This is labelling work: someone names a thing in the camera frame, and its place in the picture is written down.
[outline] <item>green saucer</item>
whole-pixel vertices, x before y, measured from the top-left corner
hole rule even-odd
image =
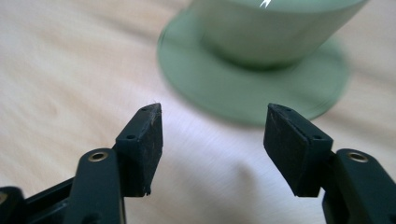
[[[264,125],[269,103],[313,119],[336,103],[347,84],[347,66],[333,40],[293,66],[260,71],[220,58],[202,39],[192,12],[181,12],[160,37],[160,67],[189,101],[225,119]]]

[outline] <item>wooden table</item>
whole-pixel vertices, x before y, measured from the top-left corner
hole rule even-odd
[[[263,128],[207,115],[162,75],[157,39],[188,0],[2,1],[0,186],[26,197],[74,175],[144,105],[163,105],[152,195],[127,199],[128,223],[325,223],[295,198],[262,146]],[[337,32],[352,78],[313,120],[376,157],[396,179],[396,2],[371,1]]]

